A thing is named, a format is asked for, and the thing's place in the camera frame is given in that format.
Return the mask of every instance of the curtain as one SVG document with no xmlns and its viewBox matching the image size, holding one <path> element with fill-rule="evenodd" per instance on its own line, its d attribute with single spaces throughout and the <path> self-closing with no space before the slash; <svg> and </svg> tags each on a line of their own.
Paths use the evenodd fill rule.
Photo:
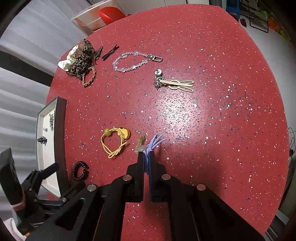
<svg viewBox="0 0 296 241">
<path fill-rule="evenodd" d="M 0 50 L 54 75 L 61 56 L 86 37 L 70 18 L 85 0 L 32 0 L 0 38 Z"/>
<path fill-rule="evenodd" d="M 0 68 L 0 152 L 11 147 L 20 183 L 37 169 L 37 114 L 45 106 L 48 92 L 49 87 Z M 0 186 L 0 217 L 11 216 Z"/>
</svg>

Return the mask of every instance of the tile floor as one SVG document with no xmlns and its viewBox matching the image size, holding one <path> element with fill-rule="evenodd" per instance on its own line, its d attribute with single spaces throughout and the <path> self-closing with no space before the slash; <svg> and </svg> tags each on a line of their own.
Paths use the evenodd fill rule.
<svg viewBox="0 0 296 241">
<path fill-rule="evenodd" d="M 254 29 L 245 19 L 245 30 L 263 53 L 279 86 L 288 127 L 296 131 L 296 48 L 277 32 L 269 29 L 267 34 Z"/>
</svg>

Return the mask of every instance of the clear crystal bead strap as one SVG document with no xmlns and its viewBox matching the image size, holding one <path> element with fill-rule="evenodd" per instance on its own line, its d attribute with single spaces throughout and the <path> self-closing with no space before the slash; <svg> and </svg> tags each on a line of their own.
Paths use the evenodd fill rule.
<svg viewBox="0 0 296 241">
<path fill-rule="evenodd" d="M 143 56 L 145 57 L 145 59 L 143 59 L 139 64 L 136 64 L 136 65 L 132 65 L 128 68 L 118 68 L 117 65 L 118 65 L 118 62 L 120 59 L 125 59 L 127 58 L 129 55 L 133 55 L 133 56 Z M 152 54 L 145 54 L 145 53 L 141 53 L 139 51 L 134 51 L 134 52 L 124 52 L 122 53 L 113 63 L 113 68 L 116 70 L 116 71 L 119 71 L 119 72 L 127 72 L 127 71 L 130 71 L 130 70 L 134 70 L 138 67 L 141 67 L 143 64 L 146 64 L 148 63 L 149 60 L 152 60 L 152 61 L 156 61 L 156 62 L 161 62 L 163 59 L 162 57 L 159 57 L 159 56 L 156 56 L 156 55 L 152 55 Z"/>
</svg>

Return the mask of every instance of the red table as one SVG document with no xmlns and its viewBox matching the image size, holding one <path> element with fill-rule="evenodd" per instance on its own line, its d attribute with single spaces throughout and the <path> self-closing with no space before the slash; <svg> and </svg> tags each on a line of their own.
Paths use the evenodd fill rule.
<svg viewBox="0 0 296 241">
<path fill-rule="evenodd" d="M 222 8 L 179 5 L 152 9 L 116 21 L 87 38 L 103 53 L 96 79 L 84 88 L 57 69 L 47 101 L 68 100 L 65 154 L 90 165 L 87 184 L 104 185 L 135 163 L 137 139 L 164 133 L 155 149 L 167 172 L 182 182 L 204 183 L 263 233 L 279 206 L 287 175 L 288 135 L 283 102 L 274 76 L 247 32 Z M 116 72 L 112 62 L 125 51 L 163 57 L 135 71 Z M 129 56 L 119 66 L 139 63 Z M 166 79 L 194 80 L 188 93 L 153 86 L 155 69 Z M 131 131 L 124 152 L 108 159 L 100 143 L 105 128 Z M 116 149 L 114 134 L 107 145 Z M 122 240 L 170 240 L 168 209 L 144 201 L 128 203 Z"/>
</svg>

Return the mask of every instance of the tray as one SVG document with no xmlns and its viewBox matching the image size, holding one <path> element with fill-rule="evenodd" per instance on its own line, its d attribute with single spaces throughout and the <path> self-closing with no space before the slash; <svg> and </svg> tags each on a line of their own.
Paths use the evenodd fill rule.
<svg viewBox="0 0 296 241">
<path fill-rule="evenodd" d="M 43 180 L 42 186 L 56 197 L 61 197 L 69 189 L 65 158 L 65 112 L 67 100 L 56 97 L 49 102 L 37 116 L 36 154 L 39 170 L 44 170 L 57 162 L 59 170 Z M 50 129 L 49 114 L 54 114 L 53 131 Z M 47 138 L 46 144 L 37 142 L 41 136 Z"/>
</svg>

